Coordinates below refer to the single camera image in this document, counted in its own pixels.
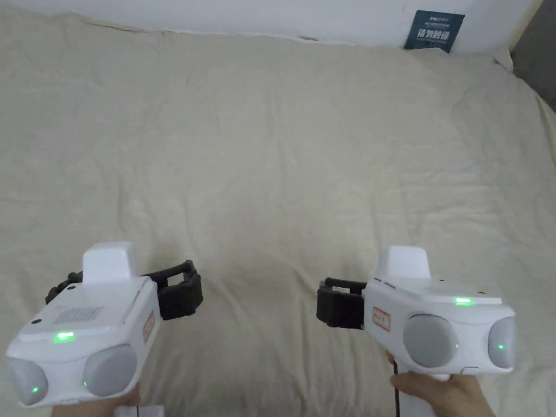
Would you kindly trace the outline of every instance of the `hand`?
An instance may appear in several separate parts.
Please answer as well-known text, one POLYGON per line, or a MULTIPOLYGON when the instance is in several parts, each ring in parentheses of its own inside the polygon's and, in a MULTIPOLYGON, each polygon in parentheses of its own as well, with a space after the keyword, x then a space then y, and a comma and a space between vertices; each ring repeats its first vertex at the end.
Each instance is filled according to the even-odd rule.
POLYGON ((112 417, 120 406, 135 407, 141 402, 139 385, 119 398, 87 401, 75 405, 58 405, 52 409, 52 417, 112 417))
MULTIPOLYGON (((386 352, 393 365, 394 357, 386 352)), ((436 417, 495 417, 474 375, 452 375, 439 381, 426 374, 409 372, 393 375, 392 386, 404 394, 425 400, 436 417)))

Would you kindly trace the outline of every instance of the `gray circular sensor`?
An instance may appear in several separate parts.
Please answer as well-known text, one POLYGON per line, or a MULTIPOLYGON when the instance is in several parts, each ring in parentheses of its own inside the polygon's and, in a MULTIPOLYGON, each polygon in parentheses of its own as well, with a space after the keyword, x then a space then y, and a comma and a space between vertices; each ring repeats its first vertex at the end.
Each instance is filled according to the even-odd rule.
POLYGON ((411 317, 403 338, 409 356, 425 368, 448 364, 458 350, 458 336, 450 322, 430 314, 411 317))

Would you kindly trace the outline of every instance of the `wrinkled fabric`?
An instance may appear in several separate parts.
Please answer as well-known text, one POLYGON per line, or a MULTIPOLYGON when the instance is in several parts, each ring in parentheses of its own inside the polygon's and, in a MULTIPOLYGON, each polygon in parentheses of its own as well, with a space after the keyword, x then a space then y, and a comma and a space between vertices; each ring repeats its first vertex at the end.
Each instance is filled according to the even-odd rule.
MULTIPOLYGON (((185 416, 393 416, 363 331, 315 317, 328 277, 385 245, 515 309, 500 416, 556 414, 556 116, 488 56, 133 33, 0 9, 0 347, 129 240, 144 272, 192 259, 204 303, 165 322, 145 404, 185 416)), ((14 398, 6 416, 44 416, 14 398)))

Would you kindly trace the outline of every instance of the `white handle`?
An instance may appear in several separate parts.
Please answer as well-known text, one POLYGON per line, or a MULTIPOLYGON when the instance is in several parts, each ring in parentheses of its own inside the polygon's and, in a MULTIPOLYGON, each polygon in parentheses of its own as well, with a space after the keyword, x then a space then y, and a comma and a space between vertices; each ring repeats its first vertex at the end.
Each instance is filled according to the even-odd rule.
MULTIPOLYGON (((398 363, 398 374, 405 374, 410 369, 404 364, 398 363)), ((441 381, 448 381, 450 375, 431 375, 441 381)), ((400 398, 400 417, 435 417, 433 409, 424 400, 411 395, 399 393, 400 398)))
POLYGON ((114 410, 114 417, 164 417, 164 407, 118 407, 114 410))

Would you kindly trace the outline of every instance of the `white handheld device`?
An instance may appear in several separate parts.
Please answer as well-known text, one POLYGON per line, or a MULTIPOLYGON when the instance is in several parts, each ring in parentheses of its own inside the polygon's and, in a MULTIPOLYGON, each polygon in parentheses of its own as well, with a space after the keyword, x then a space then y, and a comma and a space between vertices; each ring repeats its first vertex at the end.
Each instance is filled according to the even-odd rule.
MULTIPOLYGON (((83 272, 53 288, 46 307, 8 347, 20 404, 125 395, 139 380, 162 319, 193 314, 201 302, 201 277, 191 261, 142 276, 131 243, 93 246, 83 256, 83 272), (184 280, 168 286, 179 273, 184 280)), ((144 411, 163 415, 161 408, 144 411)))
MULTIPOLYGON (((400 372, 446 380, 513 370, 515 312, 499 296, 431 278, 419 247, 390 246, 368 283, 328 278, 317 293, 320 320, 364 329, 393 354, 400 372)), ((434 417, 429 404, 402 393, 396 406, 401 416, 434 417)))

